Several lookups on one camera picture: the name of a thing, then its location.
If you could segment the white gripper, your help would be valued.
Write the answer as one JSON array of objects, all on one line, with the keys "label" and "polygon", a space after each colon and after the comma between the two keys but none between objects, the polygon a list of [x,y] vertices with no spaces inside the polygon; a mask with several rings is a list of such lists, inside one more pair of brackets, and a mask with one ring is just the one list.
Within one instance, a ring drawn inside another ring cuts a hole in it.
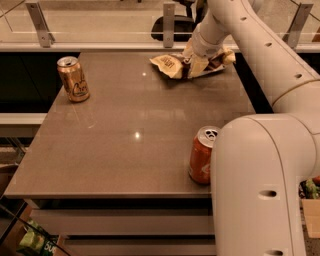
[{"label": "white gripper", "polygon": [[202,23],[196,26],[182,52],[184,58],[189,58],[189,78],[199,77],[203,73],[209,64],[208,58],[218,52],[226,36],[227,33],[218,26],[210,27]]}]

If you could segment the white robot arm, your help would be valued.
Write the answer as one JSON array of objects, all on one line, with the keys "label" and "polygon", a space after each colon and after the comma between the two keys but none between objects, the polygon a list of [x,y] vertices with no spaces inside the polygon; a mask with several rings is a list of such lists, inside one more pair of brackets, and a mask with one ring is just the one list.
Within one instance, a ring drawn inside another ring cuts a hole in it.
[{"label": "white robot arm", "polygon": [[256,14],[262,0],[207,0],[190,58],[232,36],[272,107],[218,134],[211,157],[217,256],[306,256],[298,188],[318,175],[320,76]]}]

